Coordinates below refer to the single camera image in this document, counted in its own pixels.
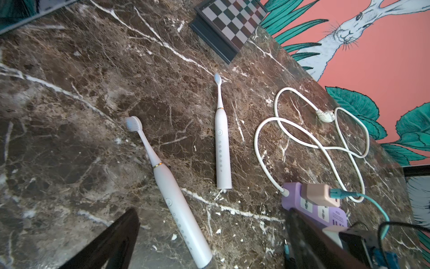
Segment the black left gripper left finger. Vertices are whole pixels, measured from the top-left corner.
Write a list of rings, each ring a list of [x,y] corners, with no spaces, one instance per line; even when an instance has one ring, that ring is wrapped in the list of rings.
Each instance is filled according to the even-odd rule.
[[[134,208],[127,210],[83,250],[64,263],[62,269],[127,269],[140,229]]]

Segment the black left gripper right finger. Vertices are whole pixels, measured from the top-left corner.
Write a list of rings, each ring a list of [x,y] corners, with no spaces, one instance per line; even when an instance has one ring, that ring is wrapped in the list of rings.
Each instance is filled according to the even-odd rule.
[[[367,266],[341,249],[297,209],[286,212],[286,230],[293,257],[287,269],[365,269]]]

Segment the pink USB charger cube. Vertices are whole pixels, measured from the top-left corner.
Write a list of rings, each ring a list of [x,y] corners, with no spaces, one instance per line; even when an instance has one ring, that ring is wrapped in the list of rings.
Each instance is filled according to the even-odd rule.
[[[330,190],[327,184],[303,184],[301,196],[317,206],[340,207],[340,200],[330,197]]]

